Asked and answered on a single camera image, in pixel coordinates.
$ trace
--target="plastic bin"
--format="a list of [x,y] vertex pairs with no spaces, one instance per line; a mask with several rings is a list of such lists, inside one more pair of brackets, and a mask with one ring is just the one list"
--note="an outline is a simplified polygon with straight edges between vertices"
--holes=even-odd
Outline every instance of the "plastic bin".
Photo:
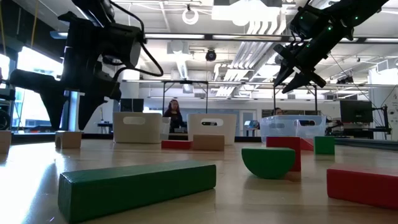
[[170,120],[171,118],[162,118],[162,123],[160,124],[160,140],[169,140],[170,132]]
[[326,116],[278,115],[262,118],[260,122],[263,142],[268,136],[324,136],[326,128]]

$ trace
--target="green half-cylinder block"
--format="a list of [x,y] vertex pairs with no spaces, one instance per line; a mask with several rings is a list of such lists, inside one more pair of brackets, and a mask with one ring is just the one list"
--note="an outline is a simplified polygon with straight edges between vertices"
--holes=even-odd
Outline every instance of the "green half-cylinder block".
[[242,148],[244,165],[254,175],[264,179],[279,179],[293,166],[295,152],[279,147]]
[[215,185],[216,166],[199,161],[64,172],[59,180],[58,206],[69,223],[76,223]]
[[313,139],[313,151],[317,155],[334,155],[335,138],[330,136],[316,136]]

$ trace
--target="person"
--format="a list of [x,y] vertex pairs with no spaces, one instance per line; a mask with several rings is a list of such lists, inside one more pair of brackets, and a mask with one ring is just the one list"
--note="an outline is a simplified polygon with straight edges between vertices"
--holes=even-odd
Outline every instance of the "person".
[[274,110],[272,110],[272,116],[274,116],[274,115],[283,115],[284,114],[284,112],[282,111],[282,109],[280,109],[280,108],[275,108]]
[[170,133],[174,133],[175,128],[185,127],[185,124],[182,121],[180,106],[178,105],[177,100],[170,101],[169,108],[164,113],[164,117],[171,118],[170,119]]

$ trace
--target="red rectangular block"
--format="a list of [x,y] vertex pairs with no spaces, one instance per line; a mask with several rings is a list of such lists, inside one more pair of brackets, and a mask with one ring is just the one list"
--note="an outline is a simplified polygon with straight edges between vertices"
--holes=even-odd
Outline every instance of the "red rectangular block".
[[192,141],[163,140],[162,149],[192,149]]
[[300,149],[306,151],[313,151],[313,139],[302,138],[300,142]]
[[287,147],[295,151],[295,162],[290,171],[301,171],[301,139],[298,137],[267,137],[267,147]]
[[398,170],[335,164],[326,178],[331,198],[398,210]]

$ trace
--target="computer monitor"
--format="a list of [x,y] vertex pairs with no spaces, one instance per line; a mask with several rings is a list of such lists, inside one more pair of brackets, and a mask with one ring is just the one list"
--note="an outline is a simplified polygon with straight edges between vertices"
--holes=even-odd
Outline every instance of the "computer monitor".
[[373,109],[370,101],[341,100],[340,114],[343,123],[373,122]]

